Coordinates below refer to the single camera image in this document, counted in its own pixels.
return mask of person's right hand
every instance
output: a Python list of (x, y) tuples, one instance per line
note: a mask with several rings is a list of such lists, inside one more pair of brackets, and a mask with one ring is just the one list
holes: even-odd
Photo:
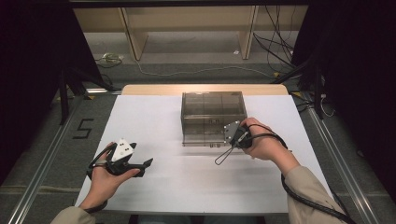
[[(258, 120), (254, 118), (244, 119), (241, 126), (247, 125), (250, 129), (251, 135), (261, 134), (261, 133), (271, 133), (270, 127), (260, 123)], [(273, 137), (258, 137), (253, 139), (253, 144), (251, 147), (244, 149), (245, 153), (250, 155), (252, 158), (258, 158), (264, 161), (274, 160), (275, 154), (279, 150), (286, 150), (282, 144)]]

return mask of transparent box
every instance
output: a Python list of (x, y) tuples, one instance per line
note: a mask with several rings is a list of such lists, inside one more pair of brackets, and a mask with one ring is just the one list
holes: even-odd
[(183, 92), (184, 147), (222, 147), (224, 126), (247, 117), (241, 91)]

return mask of beige sleeve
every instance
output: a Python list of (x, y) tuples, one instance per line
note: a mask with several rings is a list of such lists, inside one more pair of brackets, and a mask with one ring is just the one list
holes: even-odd
[[(308, 168), (298, 166), (292, 169), (285, 177), (285, 183), (297, 195), (314, 203), (318, 203), (320, 205), (335, 209), (338, 212), (344, 213), (340, 206), (334, 201), (332, 197), (328, 195), (326, 189)], [(344, 223), (336, 217), (332, 217), (320, 212), (319, 210), (295, 201), (289, 195), (288, 207), (289, 220), (291, 224)]]
[(62, 210), (51, 224), (95, 224), (95, 217), (78, 207), (68, 207)]

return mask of metal rail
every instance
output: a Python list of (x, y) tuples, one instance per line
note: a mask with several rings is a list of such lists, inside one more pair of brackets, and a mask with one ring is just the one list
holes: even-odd
[[(309, 94), (306, 92), (303, 93), (305, 99), (312, 100)], [(318, 129), (320, 136), (323, 139), (326, 148), (328, 149), (330, 156), (335, 164), (335, 167), (340, 174), (341, 178), (346, 185), (346, 189), (348, 190), (353, 202), (355, 203), (359, 213), (361, 214), (361, 218), (366, 224), (375, 224), (380, 223), (378, 217), (375, 214), (373, 207), (370, 205), (370, 202), (367, 200), (367, 197), (364, 195), (363, 190), (359, 186), (355, 176), (352, 174), (349, 169), (347, 162), (345, 161), (343, 155), (340, 152), (339, 147), (335, 144), (332, 139), (332, 135), (330, 134), (324, 120), (319, 119), (314, 109), (309, 109), (309, 115), (315, 123), (315, 126)]]
[(76, 110), (81, 105), (83, 100), (83, 96), (76, 96), (73, 100), (72, 104), (72, 111), (70, 113), (69, 118), (65, 121), (63, 125), (61, 125), (55, 134), (55, 137), (52, 139), (49, 148), (41, 161), (40, 165), (38, 166), (35, 175), (33, 176), (31, 182), (29, 183), (26, 191), (21, 196), (19, 202), (14, 208), (14, 211), (8, 221), (8, 224), (18, 224), (22, 223), (32, 206), (33, 200), (38, 193), (38, 190), (47, 175), (50, 166), (52, 165), (53, 159), (55, 158), (63, 140), (64, 134), (68, 131), (70, 121), (73, 119)]

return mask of white table surface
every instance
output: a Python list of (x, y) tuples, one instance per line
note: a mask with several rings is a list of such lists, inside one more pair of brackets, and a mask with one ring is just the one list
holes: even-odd
[[(269, 125), (330, 192), (290, 96), (244, 96), (247, 115)], [(137, 147), (130, 163), (154, 158), (142, 178), (121, 185), (107, 211), (130, 214), (258, 215), (287, 213), (280, 172), (270, 161), (235, 149), (218, 166), (227, 147), (183, 147), (181, 96), (118, 96), (96, 154), (125, 138)], [(87, 177), (76, 204), (88, 193)]]

